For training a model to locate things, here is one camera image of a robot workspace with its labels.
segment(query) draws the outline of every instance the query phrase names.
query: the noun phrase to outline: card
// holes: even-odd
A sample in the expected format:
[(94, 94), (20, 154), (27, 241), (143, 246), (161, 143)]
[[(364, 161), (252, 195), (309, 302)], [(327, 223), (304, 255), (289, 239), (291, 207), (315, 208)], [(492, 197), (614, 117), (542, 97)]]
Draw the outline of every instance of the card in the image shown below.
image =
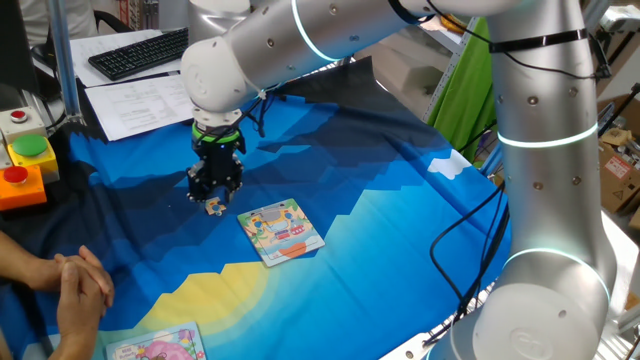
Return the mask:
[(293, 199), (242, 214), (238, 221), (268, 267), (324, 246), (324, 240)]
[(195, 322), (107, 346), (107, 360), (206, 360)]

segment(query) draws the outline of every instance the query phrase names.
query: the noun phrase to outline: document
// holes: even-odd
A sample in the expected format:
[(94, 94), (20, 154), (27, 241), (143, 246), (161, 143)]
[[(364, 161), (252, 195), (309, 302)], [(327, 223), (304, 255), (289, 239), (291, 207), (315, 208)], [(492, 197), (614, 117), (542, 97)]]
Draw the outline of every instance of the document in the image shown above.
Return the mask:
[(128, 33), (96, 36), (85, 39), (71, 40), (71, 56), (73, 69), (86, 87), (114, 84), (149, 75), (162, 74), (180, 70), (180, 59), (156, 66), (126, 78), (111, 81), (89, 64), (89, 58), (107, 51), (162, 35), (160, 30), (133, 31)]
[(191, 119), (193, 103), (180, 75), (87, 89), (111, 141)]

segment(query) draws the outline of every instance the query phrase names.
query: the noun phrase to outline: orange box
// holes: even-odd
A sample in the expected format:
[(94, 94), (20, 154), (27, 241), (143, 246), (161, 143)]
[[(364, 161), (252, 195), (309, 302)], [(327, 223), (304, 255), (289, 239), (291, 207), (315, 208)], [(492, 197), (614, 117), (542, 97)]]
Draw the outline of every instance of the orange box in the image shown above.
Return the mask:
[(22, 184), (8, 183), (4, 177), (8, 169), (0, 171), (0, 211), (47, 202), (40, 166), (28, 166), (25, 169), (28, 176)]

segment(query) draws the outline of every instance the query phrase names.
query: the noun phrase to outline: green button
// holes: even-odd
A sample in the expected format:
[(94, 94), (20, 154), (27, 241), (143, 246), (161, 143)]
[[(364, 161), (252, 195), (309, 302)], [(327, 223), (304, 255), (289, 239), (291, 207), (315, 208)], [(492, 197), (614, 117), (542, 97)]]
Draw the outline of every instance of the green button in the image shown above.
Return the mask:
[(21, 156), (38, 156), (45, 150), (47, 150), (47, 140), (40, 135), (21, 136), (13, 142), (13, 151)]

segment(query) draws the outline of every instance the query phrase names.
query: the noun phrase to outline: human hand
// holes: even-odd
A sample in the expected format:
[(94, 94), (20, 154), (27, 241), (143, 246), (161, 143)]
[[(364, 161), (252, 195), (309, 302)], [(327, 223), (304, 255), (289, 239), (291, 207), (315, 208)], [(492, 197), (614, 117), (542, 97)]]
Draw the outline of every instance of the human hand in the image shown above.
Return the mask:
[(63, 265), (58, 305), (60, 346), (50, 359), (92, 358), (104, 301), (100, 286), (85, 268), (73, 261)]
[(69, 257), (57, 254), (54, 260), (34, 258), (32, 263), (28, 265), (27, 285), (38, 291), (59, 291), (62, 268), (66, 262), (73, 262), (86, 270), (89, 276), (100, 286), (102, 293), (105, 295), (105, 306), (113, 306), (115, 288), (111, 276), (104, 270), (100, 260), (86, 246), (80, 247), (78, 253), (79, 255)]

